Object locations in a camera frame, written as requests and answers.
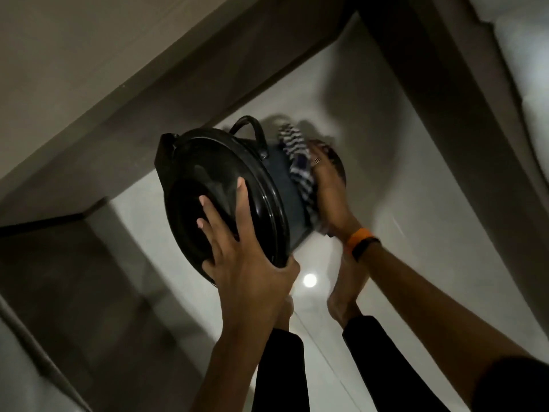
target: black slow cooker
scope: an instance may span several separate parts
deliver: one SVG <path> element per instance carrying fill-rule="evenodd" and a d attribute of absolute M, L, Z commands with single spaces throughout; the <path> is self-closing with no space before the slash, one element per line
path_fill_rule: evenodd
<path fill-rule="evenodd" d="M 255 141 L 234 135 L 251 124 Z M 197 128 L 185 134 L 163 134 L 154 162 L 164 190 L 168 222 L 179 248 L 206 279 L 202 262 L 212 258 L 211 247 L 197 227 L 205 218 L 198 200 L 206 195 L 230 230 L 235 223 L 237 178 L 246 180 L 251 215 L 261 248 L 274 266 L 284 267 L 288 256 L 313 231 L 296 185 L 289 177 L 290 162 L 279 144 L 268 144 L 261 124 L 240 118 L 227 133 Z"/>

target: lid handle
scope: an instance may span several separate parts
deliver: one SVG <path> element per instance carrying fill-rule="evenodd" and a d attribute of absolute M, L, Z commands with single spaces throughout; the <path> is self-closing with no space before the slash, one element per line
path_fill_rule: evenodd
<path fill-rule="evenodd" d="M 269 157 L 267 149 L 267 140 L 265 139 L 265 133 L 259 121 L 256 118 L 253 118 L 249 115 L 240 117 L 234 126 L 229 130 L 229 133 L 235 135 L 246 124 L 251 124 L 255 132 L 255 141 L 257 142 L 257 150 L 259 151 L 259 157 L 261 160 L 264 160 Z"/>

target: hand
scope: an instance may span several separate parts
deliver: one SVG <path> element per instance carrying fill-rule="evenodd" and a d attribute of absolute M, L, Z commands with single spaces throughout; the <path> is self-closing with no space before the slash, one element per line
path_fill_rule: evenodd
<path fill-rule="evenodd" d="M 236 224 L 240 241 L 234 238 L 210 200 L 200 197 L 208 221 L 198 219 L 211 244 L 214 261 L 203 270 L 215 281 L 221 300 L 223 332 L 271 332 L 290 293 L 300 267 L 293 256 L 284 269 L 265 257 L 251 220 L 248 189 L 238 178 Z"/>
<path fill-rule="evenodd" d="M 330 233 L 345 244 L 361 228 L 360 222 L 349 209 L 345 183 L 330 159 L 312 142 L 309 142 L 309 150 L 312 160 L 320 158 L 320 162 L 312 168 L 319 186 L 317 196 L 320 216 Z"/>

